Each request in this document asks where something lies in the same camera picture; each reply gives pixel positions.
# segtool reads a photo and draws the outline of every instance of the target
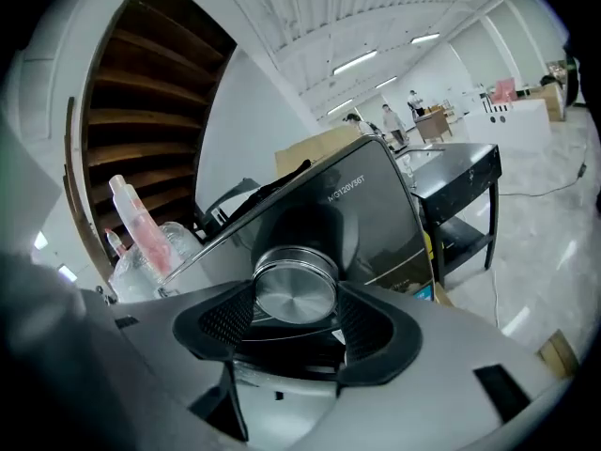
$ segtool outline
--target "man in white shirt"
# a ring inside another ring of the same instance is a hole
[[[398,117],[398,114],[393,112],[393,109],[386,103],[382,105],[382,108],[384,109],[384,130],[390,132],[401,147],[406,146],[409,143],[409,139],[405,132],[405,126]]]
[[[417,117],[424,115],[424,108],[422,107],[423,100],[415,93],[415,90],[409,92],[409,98],[407,99],[409,107],[415,111]]]

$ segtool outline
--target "table leg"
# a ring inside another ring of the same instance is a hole
[[[490,269],[492,257],[495,254],[495,244],[497,243],[497,225],[499,222],[499,183],[495,181],[489,188],[490,198],[490,218],[488,225],[488,234],[492,236],[492,241],[486,248],[485,267]]]
[[[433,224],[428,216],[428,212],[424,209],[425,219],[425,231],[430,236],[430,242],[432,243],[432,253],[434,259],[432,260],[432,271],[434,272],[434,281],[440,282],[440,285],[444,287],[444,253],[442,252],[442,237],[440,235],[440,227]]]

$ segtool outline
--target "stainless steel cap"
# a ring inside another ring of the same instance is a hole
[[[253,279],[259,306],[283,322],[317,322],[336,304],[338,268],[313,249],[271,249],[256,263]]]

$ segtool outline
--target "black cable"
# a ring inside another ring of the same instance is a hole
[[[576,180],[574,180],[574,182],[564,185],[563,187],[558,187],[557,189],[551,189],[550,191],[543,192],[542,194],[523,194],[520,192],[515,192],[515,193],[510,193],[510,194],[499,194],[499,195],[522,195],[524,197],[542,197],[543,195],[552,194],[554,192],[562,191],[563,189],[567,189],[568,187],[572,187],[579,180],[580,180],[580,177],[577,177]]]
[[[514,192],[514,193],[509,193],[509,194],[501,194],[499,193],[499,195],[521,195],[523,197],[542,197],[543,195],[549,195],[552,194],[554,192],[558,192],[558,191],[562,191],[563,189],[567,189],[568,187],[572,187],[575,183],[577,183],[580,178],[584,175],[584,172],[586,171],[586,150],[587,150],[588,146],[584,146],[584,156],[582,157],[582,163],[580,164],[580,168],[578,169],[578,174],[576,175],[576,179],[573,182],[570,182],[569,184],[565,184],[562,187],[558,187],[557,189],[551,189],[550,191],[546,191],[543,192],[541,194],[525,194],[525,193],[521,193],[521,192]]]

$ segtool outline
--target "gray tiled floor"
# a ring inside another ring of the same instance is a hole
[[[452,127],[467,142],[463,121]],[[493,261],[499,294],[499,325],[520,311],[527,317],[511,337],[532,350],[561,329],[579,357],[586,351],[601,310],[601,220],[594,201],[601,185],[601,150],[587,111],[570,109],[565,122],[551,124],[552,142],[541,154],[502,151],[500,192],[540,194],[572,182],[586,147],[587,170],[575,185],[542,197],[502,196]],[[421,144],[417,132],[411,143]],[[488,229],[488,196],[460,217]],[[493,272],[484,272],[485,251],[447,276],[455,305],[494,323]]]

